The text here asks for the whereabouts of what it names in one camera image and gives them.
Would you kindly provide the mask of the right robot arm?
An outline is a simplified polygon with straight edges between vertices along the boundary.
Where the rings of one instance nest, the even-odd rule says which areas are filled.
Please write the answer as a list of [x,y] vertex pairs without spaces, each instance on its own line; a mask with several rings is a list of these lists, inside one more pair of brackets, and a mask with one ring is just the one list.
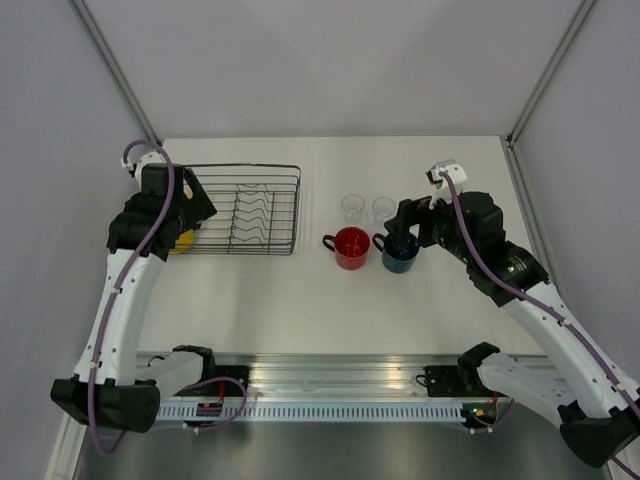
[[596,345],[536,258],[507,240],[503,212],[489,194],[406,199],[385,227],[397,246],[418,227],[420,247],[438,245],[464,263],[474,287],[527,331],[561,375],[554,381],[481,343],[458,360],[463,392],[506,394],[554,425],[570,450],[595,468],[638,438],[638,382]]

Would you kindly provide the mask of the red mug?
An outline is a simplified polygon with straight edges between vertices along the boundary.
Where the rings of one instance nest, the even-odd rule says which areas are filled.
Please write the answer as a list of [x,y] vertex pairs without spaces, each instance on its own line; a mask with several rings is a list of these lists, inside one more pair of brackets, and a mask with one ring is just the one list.
[[366,263],[371,240],[363,229],[349,226],[335,235],[324,235],[322,244],[334,254],[336,263],[342,269],[354,271]]

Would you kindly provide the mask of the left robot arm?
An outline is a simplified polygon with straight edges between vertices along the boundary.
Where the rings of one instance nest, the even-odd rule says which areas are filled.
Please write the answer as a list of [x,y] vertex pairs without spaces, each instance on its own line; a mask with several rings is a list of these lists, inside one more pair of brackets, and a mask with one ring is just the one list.
[[163,400],[183,390],[206,396],[218,384],[211,349],[174,348],[140,367],[138,346],[154,286],[179,237],[216,209],[192,169],[147,164],[140,190],[111,222],[105,285],[89,339],[71,377],[57,379],[51,400],[84,425],[145,433]]

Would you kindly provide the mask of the clear glass cup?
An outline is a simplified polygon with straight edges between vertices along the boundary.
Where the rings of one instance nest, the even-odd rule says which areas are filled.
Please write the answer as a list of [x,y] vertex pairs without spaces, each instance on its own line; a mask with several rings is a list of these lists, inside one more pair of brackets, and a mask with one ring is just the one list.
[[358,194],[348,194],[341,201],[343,217],[348,225],[358,225],[364,215],[366,202]]
[[396,214],[396,203],[392,198],[381,196],[372,202],[373,218],[378,224],[384,224]]

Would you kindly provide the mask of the blue mug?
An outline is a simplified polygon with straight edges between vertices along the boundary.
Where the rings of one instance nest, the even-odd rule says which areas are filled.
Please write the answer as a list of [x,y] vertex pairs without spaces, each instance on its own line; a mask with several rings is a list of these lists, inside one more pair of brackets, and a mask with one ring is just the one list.
[[410,233],[405,247],[396,245],[391,235],[376,233],[372,237],[372,244],[381,252],[382,265],[395,274],[408,272],[417,258],[420,250],[418,238]]

